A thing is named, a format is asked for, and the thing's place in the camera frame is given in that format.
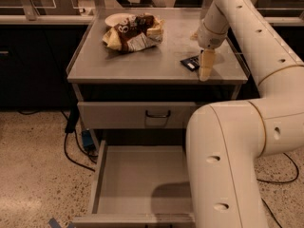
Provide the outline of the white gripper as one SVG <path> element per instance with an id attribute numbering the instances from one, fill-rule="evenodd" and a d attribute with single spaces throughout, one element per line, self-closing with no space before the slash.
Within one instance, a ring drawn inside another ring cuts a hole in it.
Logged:
<path id="1" fill-rule="evenodd" d="M 191 40 L 197 41 L 204 51 L 199 55 L 199 79 L 207 81 L 211 75 L 216 53 L 214 49 L 219 48 L 226 38 L 227 33 L 217 34 L 205 26 L 203 20 L 199 22 L 196 32 L 190 36 Z"/>

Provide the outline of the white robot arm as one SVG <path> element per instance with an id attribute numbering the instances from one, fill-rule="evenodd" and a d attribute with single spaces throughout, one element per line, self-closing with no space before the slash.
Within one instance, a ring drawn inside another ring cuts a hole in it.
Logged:
<path id="1" fill-rule="evenodd" d="M 186 158 L 196 228 L 268 228 L 254 160 L 304 146 L 304 65 L 254 6 L 213 0 L 199 46 L 218 48 L 231 30 L 250 68 L 256 99 L 207 104 L 191 116 Z"/>

